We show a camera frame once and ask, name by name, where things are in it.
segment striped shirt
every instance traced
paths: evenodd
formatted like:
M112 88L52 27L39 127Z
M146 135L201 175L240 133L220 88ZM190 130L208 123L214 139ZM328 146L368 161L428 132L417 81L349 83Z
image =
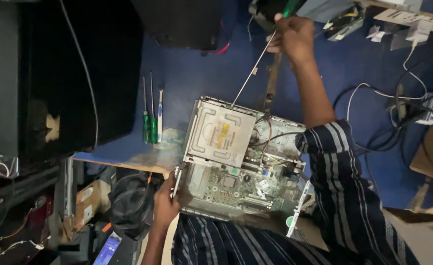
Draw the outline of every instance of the striped shirt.
M298 149L310 154L329 252L268 230L181 214L173 264L419 264L361 177L353 144L344 120L306 130L296 140Z

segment white connector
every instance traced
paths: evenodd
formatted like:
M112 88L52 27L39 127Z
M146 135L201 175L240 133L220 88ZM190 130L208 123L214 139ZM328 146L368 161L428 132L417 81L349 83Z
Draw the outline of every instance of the white connector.
M411 23L406 40L415 42L426 41L432 29L432 22L427 20L417 20Z

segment black bag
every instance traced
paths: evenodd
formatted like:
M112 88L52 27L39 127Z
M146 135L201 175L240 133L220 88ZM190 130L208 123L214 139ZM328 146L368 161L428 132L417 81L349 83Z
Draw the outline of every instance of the black bag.
M125 235L142 240L153 222L154 194L163 183L162 174L117 168L117 182L109 193L110 222Z

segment blue table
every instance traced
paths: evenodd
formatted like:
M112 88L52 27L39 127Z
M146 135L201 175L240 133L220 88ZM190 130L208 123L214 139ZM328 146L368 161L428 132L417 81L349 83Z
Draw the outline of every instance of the blue table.
M253 40L249 41L246 26L250 15L247 13L247 3L231 1L226 8L224 21L225 28L231 30L231 43L228 50L221 55L202 56L200 51L163 48L145 35L141 74L148 79L149 71L153 71L156 109L159 96L157 86L163 83L165 87L165 132L161 144L153 148L142 142L143 87L140 84L135 127L131 134L99 146L92 153L78 153L75 158L154 172L172 170L181 161L181 146L195 100L201 95L209 95L232 102L265 46L266 34L255 23L250 27ZM374 24L381 22L368 18L361 29L342 41L327 41L322 35L315 40L319 73L331 101L334 101L342 90L362 82L393 93L399 77L404 73L402 63L408 56L409 49L390 51L391 36L385 36L381 43L365 39L369 28ZM321 24L317 24L315 31L321 30L321 27ZM408 64L413 65L432 55L433 34L426 45L416 48ZM257 75L249 80L237 102L238 105L255 108L263 100L268 80L266 68L272 60L272 54L266 54L262 58ZM433 91L433 65L421 70L417 75L423 79L429 90ZM408 95L422 95L423 88L412 78L408 79L405 85ZM386 101L387 98L368 90L359 90L355 94L351 104L350 122L357 142L365 144L378 129L391 126L389 114L385 111ZM347 103L348 96L339 102L336 110L338 118L345 118ZM272 113L302 122L296 80L286 58L279 73ZM408 161L416 153L424 130L422 125L413 125L408 130L405 144ZM364 177L370 178L363 158L361 163ZM388 152L369 155L369 163L377 179L384 206L406 208L419 186L424 183L424 175L411 171L402 163L398 146ZM311 174L309 167L305 173ZM426 205L433 204L433 196L429 197L431 198L426 200Z

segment metal panel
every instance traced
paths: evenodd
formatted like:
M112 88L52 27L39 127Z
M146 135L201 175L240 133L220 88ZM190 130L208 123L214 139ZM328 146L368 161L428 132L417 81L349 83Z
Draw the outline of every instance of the metal panel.
M255 117L201 101L188 153L240 167Z

